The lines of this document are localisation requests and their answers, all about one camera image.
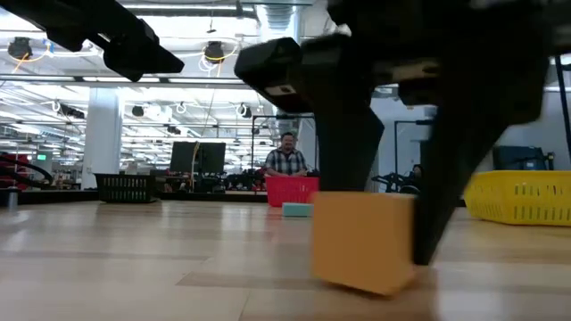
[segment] yellow basket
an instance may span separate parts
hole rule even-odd
[[[571,171],[476,174],[464,200],[476,218],[512,225],[571,226]]]

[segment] man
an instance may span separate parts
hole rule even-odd
[[[284,133],[281,138],[281,146],[266,158],[266,174],[273,177],[305,176],[307,165],[302,152],[295,149],[294,134]]]

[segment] teal block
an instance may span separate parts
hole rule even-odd
[[[284,203],[282,215],[284,218],[310,218],[313,214],[313,204]]]

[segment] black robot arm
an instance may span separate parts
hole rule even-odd
[[[0,6],[72,52],[92,41],[103,49],[105,65],[131,81],[145,73],[178,73],[185,66],[144,21],[115,0],[0,0]]]
[[[429,264],[477,165],[508,126],[539,117],[549,56],[571,49],[569,2],[330,0],[328,11],[350,36],[251,46],[235,73],[283,111],[314,113],[322,191],[364,190],[384,131],[376,86],[437,105],[414,214],[413,260]]]

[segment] orange block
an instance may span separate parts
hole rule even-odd
[[[313,275],[393,295],[414,277],[414,198],[396,193],[314,194]]]

